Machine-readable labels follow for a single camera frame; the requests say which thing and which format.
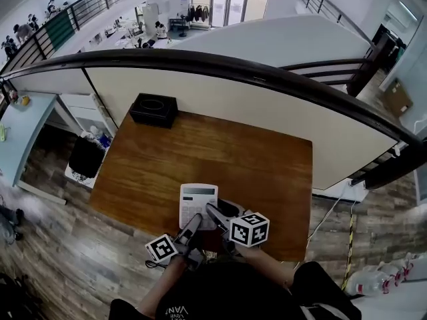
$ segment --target calculator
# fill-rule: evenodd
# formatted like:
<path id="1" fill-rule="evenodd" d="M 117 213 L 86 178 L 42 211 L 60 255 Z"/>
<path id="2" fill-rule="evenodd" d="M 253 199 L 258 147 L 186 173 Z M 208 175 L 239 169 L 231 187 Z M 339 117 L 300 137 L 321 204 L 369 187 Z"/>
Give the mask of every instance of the calculator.
<path id="1" fill-rule="evenodd" d="M 179 196 L 179 228 L 183 229 L 196 213 L 203 217 L 199 230 L 215 230 L 216 224 L 206 213 L 206 204 L 218 204 L 218 186 L 183 184 Z"/>

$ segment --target black box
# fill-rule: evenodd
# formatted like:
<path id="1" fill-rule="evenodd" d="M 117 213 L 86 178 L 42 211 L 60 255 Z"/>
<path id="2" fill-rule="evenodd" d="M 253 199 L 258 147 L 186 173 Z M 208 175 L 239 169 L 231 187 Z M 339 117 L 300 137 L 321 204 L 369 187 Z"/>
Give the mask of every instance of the black box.
<path id="1" fill-rule="evenodd" d="M 136 123 L 170 129 L 178 106 L 175 97 L 140 93 L 129 113 Z"/>

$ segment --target cardboard box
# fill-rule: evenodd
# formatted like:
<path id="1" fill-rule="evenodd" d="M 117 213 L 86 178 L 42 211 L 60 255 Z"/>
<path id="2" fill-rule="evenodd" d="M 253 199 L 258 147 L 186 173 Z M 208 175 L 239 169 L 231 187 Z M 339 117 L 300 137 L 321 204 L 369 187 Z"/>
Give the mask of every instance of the cardboard box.
<path id="1" fill-rule="evenodd" d="M 414 104 L 397 79 L 388 86 L 386 92 L 382 96 L 382 101 L 395 117 L 400 117 L 405 114 Z"/>

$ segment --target glass door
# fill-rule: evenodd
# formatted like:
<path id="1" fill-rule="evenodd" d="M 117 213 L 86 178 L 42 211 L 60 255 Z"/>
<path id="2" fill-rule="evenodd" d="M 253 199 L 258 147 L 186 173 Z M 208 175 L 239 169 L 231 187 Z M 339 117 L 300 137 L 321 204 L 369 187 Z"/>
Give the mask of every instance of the glass door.
<path id="1" fill-rule="evenodd" d="M 225 25 L 226 0 L 212 0 L 212 26 Z"/>
<path id="2" fill-rule="evenodd" d="M 234 25 L 242 21 L 243 4 L 244 0 L 229 0 L 226 25 Z"/>

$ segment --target light blue desk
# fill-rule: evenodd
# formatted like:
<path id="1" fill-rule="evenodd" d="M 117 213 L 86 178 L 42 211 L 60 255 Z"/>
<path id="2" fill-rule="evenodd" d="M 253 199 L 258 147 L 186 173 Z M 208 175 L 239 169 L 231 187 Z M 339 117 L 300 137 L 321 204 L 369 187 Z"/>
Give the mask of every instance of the light blue desk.
<path id="1" fill-rule="evenodd" d="M 11 186 L 18 185 L 36 195 L 65 204 L 64 199 L 38 190 L 20 180 L 31 148 L 55 107 L 57 97 L 56 94 L 50 93 L 25 94 L 31 99 L 29 104 L 22 106 L 11 103 L 1 118 L 5 126 L 6 141 L 0 141 L 0 170 L 3 178 Z"/>

